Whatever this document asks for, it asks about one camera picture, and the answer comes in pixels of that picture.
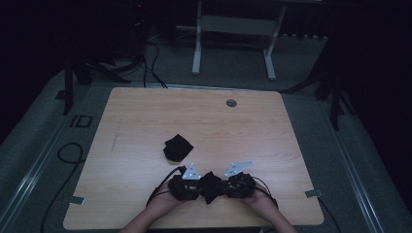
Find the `table top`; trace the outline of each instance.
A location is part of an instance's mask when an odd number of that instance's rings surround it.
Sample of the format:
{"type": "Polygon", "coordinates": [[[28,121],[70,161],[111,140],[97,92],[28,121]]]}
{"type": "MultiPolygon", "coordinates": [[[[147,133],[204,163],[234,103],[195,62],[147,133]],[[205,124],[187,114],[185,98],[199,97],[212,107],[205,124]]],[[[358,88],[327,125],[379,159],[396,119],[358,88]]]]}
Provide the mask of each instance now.
{"type": "MultiPolygon", "coordinates": [[[[201,175],[224,173],[232,162],[252,160],[244,173],[262,179],[293,225],[324,221],[282,96],[273,91],[114,88],[101,118],[74,196],[66,229],[119,229],[140,211],[177,166],[194,163],[201,175]],[[235,100],[235,107],[226,101],[235,100]],[[166,159],[165,142],[180,134],[193,150],[181,162],[166,159]]],[[[152,228],[264,226],[238,200],[200,196],[178,206],[152,228]]]]}

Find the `gray carpet floor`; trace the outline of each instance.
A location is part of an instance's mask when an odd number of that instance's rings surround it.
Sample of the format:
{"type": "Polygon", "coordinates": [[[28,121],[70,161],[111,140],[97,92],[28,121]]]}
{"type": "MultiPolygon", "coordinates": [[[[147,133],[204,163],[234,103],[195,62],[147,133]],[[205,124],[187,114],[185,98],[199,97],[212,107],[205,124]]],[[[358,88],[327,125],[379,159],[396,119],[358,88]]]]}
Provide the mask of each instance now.
{"type": "MultiPolygon", "coordinates": [[[[316,61],[325,41],[281,37],[272,55],[277,74],[276,81],[269,81],[262,52],[233,46],[217,41],[216,35],[206,35],[201,70],[198,76],[191,73],[194,52],[191,33],[182,33],[175,44],[164,43],[161,36],[152,38],[158,45],[159,54],[154,71],[169,87],[218,87],[254,90],[280,90],[305,80],[316,61]]],[[[147,49],[148,62],[155,59],[155,47],[147,49]]],[[[57,158],[60,147],[76,142],[84,149],[86,158],[94,133],[98,127],[111,89],[114,86],[142,86],[143,69],[123,74],[131,84],[114,83],[102,77],[95,78],[91,86],[75,85],[75,106],[68,116],[63,116],[64,102],[54,99],[63,89],[63,73],[45,86],[25,117],[0,148],[0,208],[2,213],[13,207],[17,189],[22,181],[30,179],[26,174],[33,164],[46,154],[44,170],[38,180],[28,188],[30,195],[21,208],[10,218],[10,232],[40,232],[47,206],[60,186],[69,176],[73,165],[57,158]],[[88,128],[71,127],[74,115],[92,117],[88,128]]],[[[148,87],[159,87],[151,75],[148,87]]],[[[403,205],[389,178],[379,154],[365,132],[361,121],[344,107],[345,115],[339,117],[340,131],[335,132],[327,120],[329,100],[318,101],[313,97],[317,85],[305,87],[293,95],[283,95],[292,126],[314,187],[325,195],[322,200],[336,218],[342,232],[412,232],[412,217],[403,205]],[[380,220],[380,228],[372,229],[364,217],[356,187],[351,183],[347,167],[342,160],[349,154],[362,181],[364,190],[380,220]]],[[[65,150],[67,159],[77,159],[75,147],[65,150]]],[[[75,172],[56,201],[51,206],[45,222],[45,232],[67,232],[62,226],[68,205],[65,199],[73,194],[82,166],[75,172]]],[[[337,232],[336,226],[323,208],[325,222],[317,226],[296,226],[298,232],[337,232]]],[[[259,232],[257,228],[169,230],[167,232],[259,232]]],[[[117,232],[117,230],[93,230],[87,232],[117,232]]]]}

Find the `hand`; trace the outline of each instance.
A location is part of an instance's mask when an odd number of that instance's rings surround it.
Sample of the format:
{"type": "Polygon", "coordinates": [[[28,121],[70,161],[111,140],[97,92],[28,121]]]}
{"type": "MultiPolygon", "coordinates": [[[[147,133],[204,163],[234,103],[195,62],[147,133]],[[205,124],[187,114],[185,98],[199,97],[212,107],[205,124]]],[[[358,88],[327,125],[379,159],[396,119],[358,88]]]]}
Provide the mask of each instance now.
{"type": "Polygon", "coordinates": [[[169,182],[161,186],[149,205],[138,216],[132,219],[127,225],[120,231],[120,233],[143,233],[152,225],[158,218],[165,216],[172,211],[175,207],[182,204],[182,201],[178,201],[172,193],[169,191],[169,182]]]}
{"type": "MultiPolygon", "coordinates": [[[[256,187],[266,191],[265,187],[260,184],[256,184],[256,187]]],[[[263,217],[265,220],[270,222],[273,227],[279,233],[296,233],[293,226],[288,222],[288,220],[279,212],[276,205],[271,200],[269,195],[266,195],[262,191],[256,189],[254,195],[251,198],[242,199],[241,202],[248,205],[252,210],[254,210],[259,216],[263,217]]]]}

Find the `person's right hand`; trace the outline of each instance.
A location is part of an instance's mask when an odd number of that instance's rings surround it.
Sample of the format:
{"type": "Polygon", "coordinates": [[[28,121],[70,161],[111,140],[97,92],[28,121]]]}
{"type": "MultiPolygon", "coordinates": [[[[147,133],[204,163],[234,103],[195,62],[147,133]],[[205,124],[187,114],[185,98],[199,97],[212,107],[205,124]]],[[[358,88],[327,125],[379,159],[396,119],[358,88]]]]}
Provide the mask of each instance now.
{"type": "MultiPolygon", "coordinates": [[[[256,187],[263,191],[266,191],[267,193],[266,188],[262,185],[257,183],[256,187]]],[[[276,207],[275,203],[273,203],[269,195],[266,195],[265,193],[256,189],[254,195],[251,198],[242,199],[241,202],[248,205],[259,216],[270,222],[279,233],[296,233],[293,226],[279,212],[278,208],[276,207]]]]}

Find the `white metal table leg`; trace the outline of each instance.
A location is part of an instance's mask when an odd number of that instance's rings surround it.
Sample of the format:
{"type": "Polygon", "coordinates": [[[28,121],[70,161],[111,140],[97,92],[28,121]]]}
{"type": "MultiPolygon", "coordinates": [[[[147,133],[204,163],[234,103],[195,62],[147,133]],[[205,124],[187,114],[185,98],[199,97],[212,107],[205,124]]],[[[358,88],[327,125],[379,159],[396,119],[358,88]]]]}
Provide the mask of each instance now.
{"type": "Polygon", "coordinates": [[[200,73],[200,58],[202,56],[202,45],[201,45],[201,19],[202,19],[202,1],[197,1],[197,26],[196,26],[196,48],[194,49],[193,67],[191,72],[194,75],[200,73]]]}
{"type": "Polygon", "coordinates": [[[270,45],[267,49],[263,50],[263,58],[264,58],[264,63],[266,64],[267,77],[271,81],[274,81],[276,79],[275,69],[273,68],[272,51],[273,51],[273,48],[275,47],[276,39],[278,38],[278,35],[279,35],[279,29],[281,28],[282,20],[285,15],[285,11],[286,11],[286,7],[283,7],[279,14],[277,23],[273,28],[273,35],[270,40],[270,45]]]}

